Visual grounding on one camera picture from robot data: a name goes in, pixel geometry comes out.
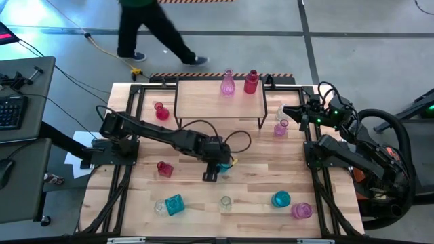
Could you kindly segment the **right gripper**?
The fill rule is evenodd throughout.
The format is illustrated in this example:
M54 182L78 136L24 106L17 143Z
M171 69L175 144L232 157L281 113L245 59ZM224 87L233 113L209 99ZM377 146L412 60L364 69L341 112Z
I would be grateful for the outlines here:
M338 131L349 117L349 101L334 96L327 105L323 105L319 94L315 94L308 99L307 110L305 105L284 106L283 112L299 124L299 131L306 131L309 122Z

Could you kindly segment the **small pink glass vase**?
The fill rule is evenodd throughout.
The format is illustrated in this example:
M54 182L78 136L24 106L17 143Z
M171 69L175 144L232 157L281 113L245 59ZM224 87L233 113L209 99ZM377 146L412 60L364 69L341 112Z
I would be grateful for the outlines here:
M287 119L282 119L278 124L274 126L274 135L283 136L287 132L289 122Z

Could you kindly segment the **red square glass vase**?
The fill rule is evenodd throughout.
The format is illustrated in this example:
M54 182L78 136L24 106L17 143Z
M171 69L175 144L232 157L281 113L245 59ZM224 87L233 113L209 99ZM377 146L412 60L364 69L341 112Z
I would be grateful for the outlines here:
M169 163L165 163L164 161L160 161L157 164L157 171L160 176L170 178L172 176L173 170L174 168Z

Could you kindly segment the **teal square glass vase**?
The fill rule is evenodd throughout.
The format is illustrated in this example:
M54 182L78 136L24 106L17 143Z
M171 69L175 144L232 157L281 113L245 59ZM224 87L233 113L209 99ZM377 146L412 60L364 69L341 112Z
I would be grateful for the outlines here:
M170 216L178 214L185 210L184 201L180 194L174 195L173 197L164 200L167 212Z

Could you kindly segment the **tall red ribbed vase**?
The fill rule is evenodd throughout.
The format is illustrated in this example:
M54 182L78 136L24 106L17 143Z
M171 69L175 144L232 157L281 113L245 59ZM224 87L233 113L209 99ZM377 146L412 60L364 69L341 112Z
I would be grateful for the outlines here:
M254 94L258 86L258 72L256 70L251 70L245 77L244 92L247 94Z

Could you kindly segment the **clear round glass vase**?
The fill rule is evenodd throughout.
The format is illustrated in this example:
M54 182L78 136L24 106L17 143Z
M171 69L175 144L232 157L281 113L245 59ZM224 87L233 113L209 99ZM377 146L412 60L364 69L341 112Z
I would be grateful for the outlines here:
M158 216L167 216L168 215L167 207L166 207L165 201L163 199L160 199L160 200L155 202L154 212Z

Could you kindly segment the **pink bulbous vase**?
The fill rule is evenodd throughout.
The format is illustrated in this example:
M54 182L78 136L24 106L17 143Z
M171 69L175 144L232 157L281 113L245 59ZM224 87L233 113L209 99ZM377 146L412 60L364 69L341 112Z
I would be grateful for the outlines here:
M224 72L224 77L220 85L220 91L225 96L233 96L235 93L235 82L233 79L233 71L231 69L226 69Z

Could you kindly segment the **red bulb glass vase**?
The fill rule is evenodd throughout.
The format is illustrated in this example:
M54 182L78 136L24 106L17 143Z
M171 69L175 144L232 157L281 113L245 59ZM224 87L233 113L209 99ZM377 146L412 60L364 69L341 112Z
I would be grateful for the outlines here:
M169 118L170 112L161 102L157 102L154 105L154 109L155 116L158 118L158 120L165 121Z

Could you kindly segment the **wide pink ribbed vase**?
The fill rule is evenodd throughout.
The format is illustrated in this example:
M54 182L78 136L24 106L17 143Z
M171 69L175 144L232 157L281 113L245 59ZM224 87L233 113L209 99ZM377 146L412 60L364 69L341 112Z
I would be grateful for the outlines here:
M310 218L313 214L313 209L308 203L297 203L291 208L292 216L298 220Z

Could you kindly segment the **clear ribbed glass jar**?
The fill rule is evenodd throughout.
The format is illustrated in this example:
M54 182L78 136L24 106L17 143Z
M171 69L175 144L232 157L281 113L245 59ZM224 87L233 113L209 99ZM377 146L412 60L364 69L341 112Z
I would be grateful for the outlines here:
M281 120L288 120L288 118L289 118L289 116L287 115L287 114L285 114L284 113L284 111L283 111L283 109L284 109L284 107L286 106L286 104L282 104L278 109L277 109L277 112L276 112L276 119L278 120L278 121L281 121Z

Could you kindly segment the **dark grey side table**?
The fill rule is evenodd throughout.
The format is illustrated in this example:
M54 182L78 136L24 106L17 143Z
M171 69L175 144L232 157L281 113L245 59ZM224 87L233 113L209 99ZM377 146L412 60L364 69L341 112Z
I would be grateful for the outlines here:
M422 119L402 121L410 137L412 162L416 170L416 194L434 192L434 122Z

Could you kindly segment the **white paper sheet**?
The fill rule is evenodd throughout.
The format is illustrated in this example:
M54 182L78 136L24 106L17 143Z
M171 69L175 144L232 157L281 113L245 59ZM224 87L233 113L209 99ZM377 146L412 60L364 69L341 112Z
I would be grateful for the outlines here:
M82 145L90 148L92 147L92 141L97 139L101 139L101 135L98 132L91 132L88 133L86 131L76 131L73 135L73 140L81 143ZM74 179L80 178L85 175L89 175L93 168L90 169L81 169L81 159L79 157L76 157L72 155L71 153L67 153L66 159L64 161L65 165L71 165L73 168L73 177Z

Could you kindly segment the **small dark bottle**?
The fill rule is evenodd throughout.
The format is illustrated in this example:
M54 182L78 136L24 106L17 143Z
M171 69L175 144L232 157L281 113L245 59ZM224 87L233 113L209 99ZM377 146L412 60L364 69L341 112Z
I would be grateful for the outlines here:
M65 179L63 177L57 176L52 173L44 173L43 180L45 183L54 185L62 185L65 182Z

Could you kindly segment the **black keyboard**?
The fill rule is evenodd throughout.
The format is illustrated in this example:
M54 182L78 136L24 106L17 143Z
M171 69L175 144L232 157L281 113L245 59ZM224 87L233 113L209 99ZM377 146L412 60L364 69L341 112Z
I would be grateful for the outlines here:
M27 96L18 94L0 97L0 131L19 130L27 106Z

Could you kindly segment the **monitor with red screen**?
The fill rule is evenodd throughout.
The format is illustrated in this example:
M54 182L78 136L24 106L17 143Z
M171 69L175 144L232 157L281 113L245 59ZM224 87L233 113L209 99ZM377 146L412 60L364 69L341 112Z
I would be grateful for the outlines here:
M4 23L0 22L0 45L17 43L20 39Z

